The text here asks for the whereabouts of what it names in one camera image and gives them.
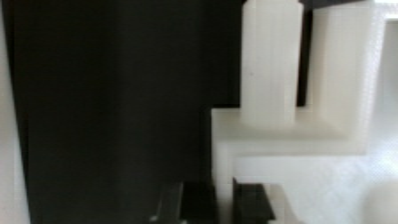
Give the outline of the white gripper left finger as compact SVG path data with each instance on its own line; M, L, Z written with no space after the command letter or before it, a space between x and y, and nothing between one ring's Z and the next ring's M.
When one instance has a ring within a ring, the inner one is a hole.
M157 213L150 218L150 224L184 224L182 219L184 183L164 186Z

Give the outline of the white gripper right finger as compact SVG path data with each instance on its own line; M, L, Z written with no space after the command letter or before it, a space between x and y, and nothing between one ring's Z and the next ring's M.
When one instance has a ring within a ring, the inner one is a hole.
M276 220L265 187L233 181L233 224L269 224Z

